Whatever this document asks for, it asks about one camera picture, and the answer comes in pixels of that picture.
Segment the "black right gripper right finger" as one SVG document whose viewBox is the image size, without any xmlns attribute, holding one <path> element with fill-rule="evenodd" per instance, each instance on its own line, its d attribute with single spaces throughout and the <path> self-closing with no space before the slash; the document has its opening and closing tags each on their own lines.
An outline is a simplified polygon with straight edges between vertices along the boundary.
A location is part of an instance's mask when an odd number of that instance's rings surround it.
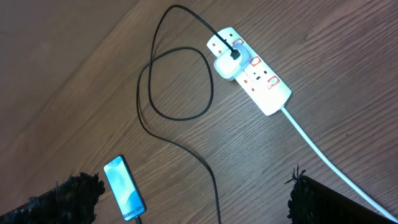
<svg viewBox="0 0 398 224">
<path fill-rule="evenodd" d="M 295 168 L 287 218 L 292 224 L 393 224 L 353 200 L 306 176 Z"/>
</svg>

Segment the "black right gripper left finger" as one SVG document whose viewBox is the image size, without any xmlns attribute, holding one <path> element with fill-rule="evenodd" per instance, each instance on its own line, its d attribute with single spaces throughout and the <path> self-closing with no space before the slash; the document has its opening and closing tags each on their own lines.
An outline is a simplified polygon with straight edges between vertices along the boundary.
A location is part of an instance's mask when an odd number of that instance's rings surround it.
<svg viewBox="0 0 398 224">
<path fill-rule="evenodd" d="M 91 224 L 96 219 L 95 205 L 104 192 L 104 182 L 98 174 L 82 172 L 1 215 L 1 224 Z"/>
</svg>

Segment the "blue Samsung Galaxy smartphone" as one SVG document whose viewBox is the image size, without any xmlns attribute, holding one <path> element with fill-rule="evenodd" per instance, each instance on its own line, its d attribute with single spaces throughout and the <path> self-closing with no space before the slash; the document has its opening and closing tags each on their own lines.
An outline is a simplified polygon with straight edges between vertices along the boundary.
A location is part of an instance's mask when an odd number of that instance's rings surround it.
<svg viewBox="0 0 398 224">
<path fill-rule="evenodd" d="M 118 155 L 103 167 L 104 174 L 125 222 L 142 224 L 146 205 L 123 155 Z"/>
</svg>

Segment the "white power extension strip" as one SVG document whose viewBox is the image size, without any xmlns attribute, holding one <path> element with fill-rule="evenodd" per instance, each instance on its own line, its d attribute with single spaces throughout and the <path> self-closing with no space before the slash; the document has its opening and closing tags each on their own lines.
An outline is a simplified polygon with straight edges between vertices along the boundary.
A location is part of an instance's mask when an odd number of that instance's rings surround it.
<svg viewBox="0 0 398 224">
<path fill-rule="evenodd" d="M 292 95 L 292 90 L 232 27 L 219 31 L 206 46 L 217 59 L 228 49 L 233 50 L 232 46 L 236 44 L 242 44 L 249 50 L 251 60 L 234 80 L 266 116 L 278 111 L 286 113 L 285 104 Z"/>
</svg>

